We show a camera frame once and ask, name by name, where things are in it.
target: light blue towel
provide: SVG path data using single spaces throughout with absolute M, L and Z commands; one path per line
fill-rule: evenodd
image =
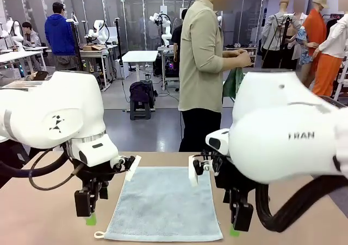
M 104 238 L 206 242 L 223 238 L 208 173 L 192 187 L 187 167 L 139 167 L 125 181 Z

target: orange shirt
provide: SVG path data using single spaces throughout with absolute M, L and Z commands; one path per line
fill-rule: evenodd
M 312 9 L 307 19 L 303 23 L 306 29 L 309 42 L 316 42 L 319 45 L 326 40 L 326 24 L 321 14 Z M 309 55 L 312 56 L 315 48 L 309 48 Z

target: hand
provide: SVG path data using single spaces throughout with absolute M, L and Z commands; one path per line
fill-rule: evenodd
M 29 76 L 29 79 L 32 81 L 32 80 L 36 77 L 36 74 L 38 74 L 38 72 L 32 73 L 32 74 Z
M 225 51 L 224 56 L 225 58 L 233 58 L 233 57 L 238 57 L 242 53 L 248 53 L 246 50 L 243 49 L 238 49 L 238 50 L 233 50 L 233 51 Z
M 315 57 L 317 57 L 319 53 L 320 53 L 319 48 L 315 49 L 312 58 L 314 59 Z
M 308 42 L 307 43 L 307 47 L 308 48 L 318 48 L 319 44 L 317 44 L 316 42 Z
M 248 67 L 250 65 L 252 65 L 250 56 L 247 52 L 244 52 L 242 54 L 240 54 L 239 56 L 237 56 L 238 59 L 238 67 Z

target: brown tabletop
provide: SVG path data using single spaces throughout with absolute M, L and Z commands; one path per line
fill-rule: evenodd
M 125 152 L 123 155 L 140 155 L 140 166 L 187 166 L 189 154 Z M 42 160 L 47 165 L 57 159 L 59 153 L 50 153 Z M 35 179 L 42 187 L 53 186 L 65 179 L 72 166 L 65 163 L 59 170 Z M 96 205 L 97 224 L 86 226 L 83 218 L 76 217 L 74 192 L 81 189 L 81 181 L 73 178 L 66 185 L 49 192 L 34 189 L 28 179 L 12 179 L 0 189 L 0 244 L 1 245 L 89 245 L 89 244 L 139 244 L 94 239 L 95 231 L 106 231 L 115 210 L 123 185 L 124 174 L 116 175 L 110 182 L 109 199 L 99 199 Z M 270 186 L 270 206 L 278 210 L 311 177 L 278 182 Z M 292 227 L 282 234 L 269 232 L 260 224 L 254 211 L 248 233 L 231 237 L 231 213 L 227 204 L 222 203 L 223 189 L 217 189 L 213 182 L 215 211 L 220 222 L 223 240 L 195 244 L 229 245 L 320 245 L 347 244 L 348 220 L 329 197 L 318 201 Z M 254 204 L 254 193 L 249 196 Z

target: smartphone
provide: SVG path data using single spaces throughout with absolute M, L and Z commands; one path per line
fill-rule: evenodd
M 44 81 L 47 75 L 48 75 L 48 72 L 46 71 L 38 71 L 33 81 Z

